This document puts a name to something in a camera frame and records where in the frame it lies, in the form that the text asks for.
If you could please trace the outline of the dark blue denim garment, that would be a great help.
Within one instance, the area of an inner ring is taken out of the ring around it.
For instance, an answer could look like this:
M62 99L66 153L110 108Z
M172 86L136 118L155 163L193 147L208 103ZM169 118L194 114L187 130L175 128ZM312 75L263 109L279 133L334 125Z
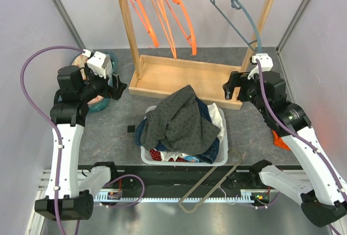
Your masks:
M209 122L211 122L213 125L217 126L220 129L220 132L218 133L217 138L215 139L215 141L212 143L212 145L206 152L199 155L189 155L183 152L172 152L172 151L169 151L160 142L153 149L156 149L157 151L161 151L164 154L163 161L188 162L184 160L185 156L195 156L199 158L200 162L205 162L208 164L212 164L216 160L216 157L219 152L220 141L223 139L223 135L224 135L223 121L221 119L219 110L215 107L216 106L215 103L213 103L212 105L206 105L199 98L196 98L196 101L198 103L200 115L204 119L207 119Z

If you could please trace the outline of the orange hanger with white shirt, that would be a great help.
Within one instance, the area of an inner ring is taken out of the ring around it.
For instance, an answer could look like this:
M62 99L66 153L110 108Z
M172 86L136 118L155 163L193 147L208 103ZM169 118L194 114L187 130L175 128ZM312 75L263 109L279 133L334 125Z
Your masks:
M158 19L160 21L160 24L162 26L162 29L163 29L165 37L168 41L171 53L173 55L173 58L177 59L176 46L175 46L175 42L174 42L173 35L171 32L169 20L168 20L167 15L166 15L166 9L164 6L164 2L163 2L163 0L151 0L151 3L155 9L155 12L156 12Z

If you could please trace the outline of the orange plastic hanger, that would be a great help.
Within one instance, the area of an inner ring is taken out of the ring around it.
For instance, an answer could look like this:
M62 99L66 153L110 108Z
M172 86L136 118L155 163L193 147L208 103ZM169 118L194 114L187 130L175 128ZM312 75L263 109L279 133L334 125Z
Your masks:
M147 16L147 13L143 7L141 0L129 0L129 1L132 4L135 12L137 13L140 21L142 22L146 32L149 34L154 47L158 48L159 42L158 42L157 36L155 34L155 31L154 31L152 24L151 24L151 22Z

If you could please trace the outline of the blue floral garment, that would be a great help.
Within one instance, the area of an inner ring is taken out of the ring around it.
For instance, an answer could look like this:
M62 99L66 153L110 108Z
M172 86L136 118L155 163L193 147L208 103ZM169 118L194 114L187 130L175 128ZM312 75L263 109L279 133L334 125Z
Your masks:
M184 160L186 160L188 162L200 162L199 158L197 158L195 156L185 156Z

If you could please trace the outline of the orange cloth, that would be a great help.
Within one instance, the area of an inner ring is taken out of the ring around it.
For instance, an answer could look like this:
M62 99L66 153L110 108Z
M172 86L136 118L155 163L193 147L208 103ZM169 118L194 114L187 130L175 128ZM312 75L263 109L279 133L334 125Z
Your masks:
M290 151L290 150L291 150L291 149L288 147L288 145L286 145L286 144L284 143L284 141L282 140L282 138L279 137L279 136L277 135L277 133L276 133L275 131L272 130L272 134L273 134L273 143L274 143L275 146L280 147L280 148L282 148L282 149L284 149L284 150L287 150L287 151Z

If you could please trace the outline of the white plastic basket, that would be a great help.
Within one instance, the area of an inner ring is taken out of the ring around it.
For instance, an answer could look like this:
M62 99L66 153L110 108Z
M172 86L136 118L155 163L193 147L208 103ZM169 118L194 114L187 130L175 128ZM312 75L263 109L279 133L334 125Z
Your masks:
M140 147L141 149L141 159L144 163L149 165L158 165L158 166L189 166L189 167L208 167L208 166L222 166L224 165L228 160L228 138L227 138L227 131L226 131L226 120L224 117L224 112L221 108L215 106L220 113L221 119L223 121L223 127L224 127L224 135L223 139L220 141L220 147L219 152L216 157L216 160L213 164L208 164L205 162L171 162L171 161L156 161L153 160L152 156L150 155L150 152L147 151L143 146Z

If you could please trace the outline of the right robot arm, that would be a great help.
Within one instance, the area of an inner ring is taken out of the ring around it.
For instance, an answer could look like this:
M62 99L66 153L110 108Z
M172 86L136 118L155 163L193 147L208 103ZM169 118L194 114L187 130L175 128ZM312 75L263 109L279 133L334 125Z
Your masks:
M287 99L286 82L280 74L233 71L223 85L227 100L236 87L240 89L237 99L253 104L266 125L295 155L309 179L303 182L261 160L252 166L249 184L254 188L275 188L300 205L306 218L318 227L346 216L346 181L326 157L304 110Z

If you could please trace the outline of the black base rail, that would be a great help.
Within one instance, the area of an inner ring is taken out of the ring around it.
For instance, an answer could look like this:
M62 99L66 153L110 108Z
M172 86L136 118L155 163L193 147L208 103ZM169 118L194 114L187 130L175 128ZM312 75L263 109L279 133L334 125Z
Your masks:
M192 192L189 198L201 198L213 188L217 182L231 170L231 165L217 167L210 176L202 182L199 187ZM283 172L301 178L305 174L300 166L277 166ZM118 166L116 174L111 177L111 181L124 174L134 174L139 176L145 185L145 198L180 198L190 190L212 167L188 167L188 166ZM267 192L267 186L256 184L251 166L241 165L226 177L221 184L221 188L226 191L229 197L241 195L241 190L251 192ZM141 194L142 185L134 177L122 178L121 191L123 198L137 197Z

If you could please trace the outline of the teal plastic tray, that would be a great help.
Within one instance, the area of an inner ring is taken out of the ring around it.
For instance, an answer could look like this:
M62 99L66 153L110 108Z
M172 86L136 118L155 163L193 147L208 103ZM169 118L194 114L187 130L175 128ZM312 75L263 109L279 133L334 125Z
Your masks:
M110 60L112 63L112 69L113 69L112 72L115 73L117 70L117 63L118 63L118 59L117 59L116 55L112 54L111 52L108 52L108 51L103 51L103 53L110 57ZM72 65L83 68L85 66L86 61L87 61L87 57L80 54L74 58ZM104 110L108 106L109 101L110 101L109 98L97 96L96 98L92 99L88 103L89 112L95 113L95 112L99 112L101 110Z

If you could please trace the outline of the floral oven mitt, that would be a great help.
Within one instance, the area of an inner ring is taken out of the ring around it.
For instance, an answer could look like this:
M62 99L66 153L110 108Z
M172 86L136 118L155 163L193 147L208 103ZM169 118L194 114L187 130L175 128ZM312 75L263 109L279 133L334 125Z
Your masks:
M72 61L73 66L78 66L79 68L83 68L85 66L85 62L87 61L87 57L83 55L77 55ZM96 98L90 100L88 102L88 106L90 110L100 111L107 107L109 100L98 95Z

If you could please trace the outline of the white shirt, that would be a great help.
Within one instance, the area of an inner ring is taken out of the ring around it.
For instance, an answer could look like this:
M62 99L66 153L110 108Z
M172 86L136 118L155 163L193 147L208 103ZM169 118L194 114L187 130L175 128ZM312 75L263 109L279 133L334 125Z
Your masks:
M159 151L159 158L161 161L167 162L184 162L189 164L212 164L214 166L221 166L226 163L228 155L228 140L225 118L222 110L217 107L215 103L212 105L204 105L208 109L211 123L220 129L216 140L212 146L203 154L188 155L181 152Z

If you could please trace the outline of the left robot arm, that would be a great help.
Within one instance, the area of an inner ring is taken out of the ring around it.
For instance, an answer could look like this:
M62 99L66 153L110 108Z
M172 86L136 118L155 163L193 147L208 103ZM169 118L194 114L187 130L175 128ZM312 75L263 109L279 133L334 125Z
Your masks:
M90 173L78 180L80 142L89 112L88 103L97 96L120 99L127 85L119 75L98 76L85 67L87 79L78 66L66 66L57 73L59 89L50 119L54 124L54 148L49 183L44 198L35 201L35 212L53 221L87 220L94 197L106 186L115 187L119 175L114 163L97 162Z

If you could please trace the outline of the blue grey hanger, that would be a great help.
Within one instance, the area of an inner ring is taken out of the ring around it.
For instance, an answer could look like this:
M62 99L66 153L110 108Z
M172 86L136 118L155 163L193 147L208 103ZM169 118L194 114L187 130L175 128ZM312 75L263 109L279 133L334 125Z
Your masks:
M241 4L239 0L230 0L230 7L234 10L241 10L243 14L246 16L247 20L250 23L250 26L253 29L253 33L255 34L255 39L248 41L245 36L241 33L241 31L235 26L235 24L226 16L226 14L218 7L216 4L216 0L209 0L210 3L216 8L216 10L222 15L222 17L228 22L228 24L234 29L234 31L239 35L239 37L245 42L247 47L254 51L256 54L262 53L262 42L259 30L257 29L254 20L251 15L247 11L247 9Z

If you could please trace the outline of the grey dotted garment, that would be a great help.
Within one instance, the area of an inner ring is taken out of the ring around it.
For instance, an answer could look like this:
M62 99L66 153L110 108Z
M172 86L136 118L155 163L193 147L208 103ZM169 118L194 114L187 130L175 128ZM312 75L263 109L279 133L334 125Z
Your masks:
M146 113L140 144L147 150L160 143L169 151L199 155L217 139L218 126L201 115L192 86L174 92Z

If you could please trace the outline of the red polka dot skirt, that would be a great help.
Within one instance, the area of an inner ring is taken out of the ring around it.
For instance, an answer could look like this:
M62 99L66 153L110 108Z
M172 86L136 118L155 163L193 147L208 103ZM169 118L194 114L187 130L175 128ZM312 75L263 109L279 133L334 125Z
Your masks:
M151 159L153 161L163 161L163 153L161 151L157 151L156 149L149 150Z

